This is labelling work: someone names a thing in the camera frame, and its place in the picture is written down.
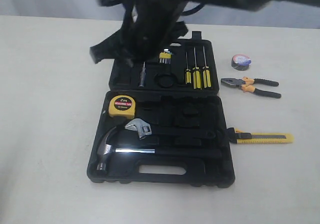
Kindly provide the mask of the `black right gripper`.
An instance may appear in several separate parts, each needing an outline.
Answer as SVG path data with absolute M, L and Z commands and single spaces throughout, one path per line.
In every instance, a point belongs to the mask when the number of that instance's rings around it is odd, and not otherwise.
M 184 21 L 177 22 L 188 0 L 97 0 L 97 2 L 103 7 L 121 4 L 125 13 L 118 31 L 89 48 L 89 54 L 95 64 L 105 59 L 145 61 L 189 32 Z

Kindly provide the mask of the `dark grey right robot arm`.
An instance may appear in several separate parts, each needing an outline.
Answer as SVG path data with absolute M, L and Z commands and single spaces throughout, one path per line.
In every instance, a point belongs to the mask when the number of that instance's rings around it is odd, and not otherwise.
M 98 0 L 104 7 L 118 4 L 125 9 L 121 28 L 90 48 L 95 63 L 104 59 L 120 59 L 132 65 L 158 54 L 165 46 L 187 33 L 181 16 L 187 3 L 197 3 L 200 10 L 206 5 L 257 11 L 271 1 L 287 1 L 319 6 L 320 0 Z

